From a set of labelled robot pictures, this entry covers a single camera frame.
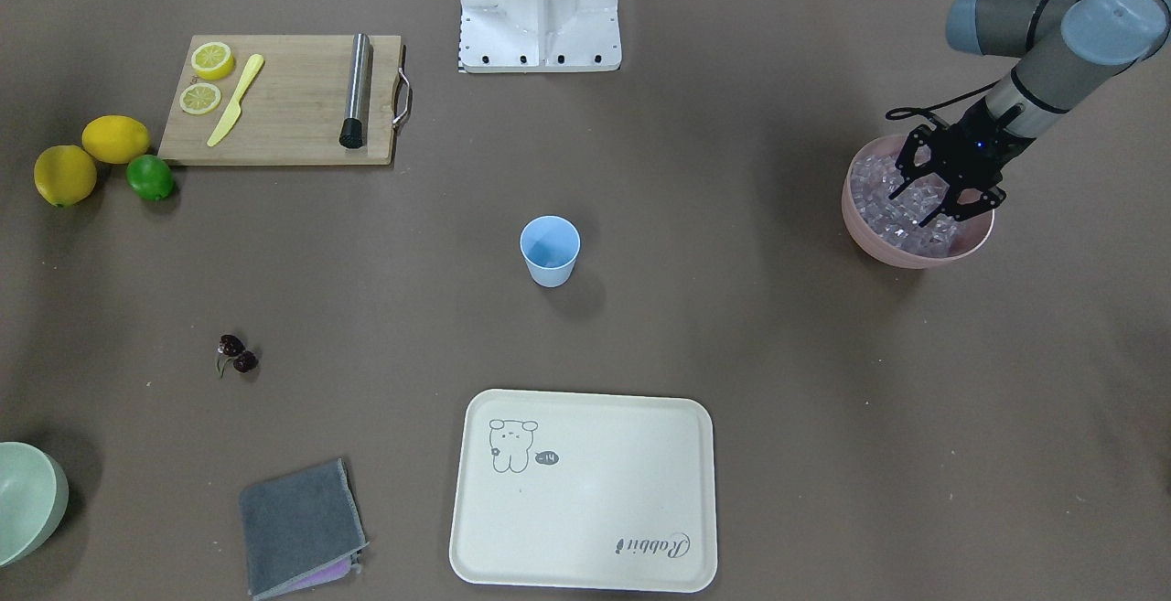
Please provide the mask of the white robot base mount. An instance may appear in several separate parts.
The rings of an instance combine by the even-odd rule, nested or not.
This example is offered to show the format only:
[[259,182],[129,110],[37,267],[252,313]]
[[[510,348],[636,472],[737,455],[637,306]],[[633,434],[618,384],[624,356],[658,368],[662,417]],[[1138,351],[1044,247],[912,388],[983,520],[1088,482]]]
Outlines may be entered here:
[[465,73],[615,71],[618,0],[460,0]]

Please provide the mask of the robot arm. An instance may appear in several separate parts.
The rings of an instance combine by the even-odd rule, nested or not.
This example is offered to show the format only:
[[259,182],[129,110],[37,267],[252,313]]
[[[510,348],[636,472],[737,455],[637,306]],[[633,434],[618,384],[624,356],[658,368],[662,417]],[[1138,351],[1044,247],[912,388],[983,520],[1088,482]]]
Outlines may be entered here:
[[972,91],[973,104],[952,124],[933,105],[886,114],[924,118],[896,159],[897,193],[927,176],[944,184],[922,227],[999,209],[1008,162],[1107,80],[1167,46],[1167,0],[956,0],[946,37],[956,50],[1015,64]]

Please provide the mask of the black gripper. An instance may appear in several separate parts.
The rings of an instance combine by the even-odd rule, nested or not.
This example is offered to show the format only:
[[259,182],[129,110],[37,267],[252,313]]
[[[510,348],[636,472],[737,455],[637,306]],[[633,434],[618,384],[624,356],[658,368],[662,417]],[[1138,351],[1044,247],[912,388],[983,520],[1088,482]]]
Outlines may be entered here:
[[917,180],[937,176],[927,186],[937,189],[940,202],[919,219],[919,228],[937,218],[966,221],[991,210],[1000,209],[1006,192],[1000,187],[1004,165],[1019,156],[1032,139],[1012,134],[1009,127],[1027,112],[1025,102],[994,112],[987,100],[979,100],[953,124],[941,121],[936,112],[922,110],[927,124],[908,134],[895,169],[902,180],[889,194],[897,199]]

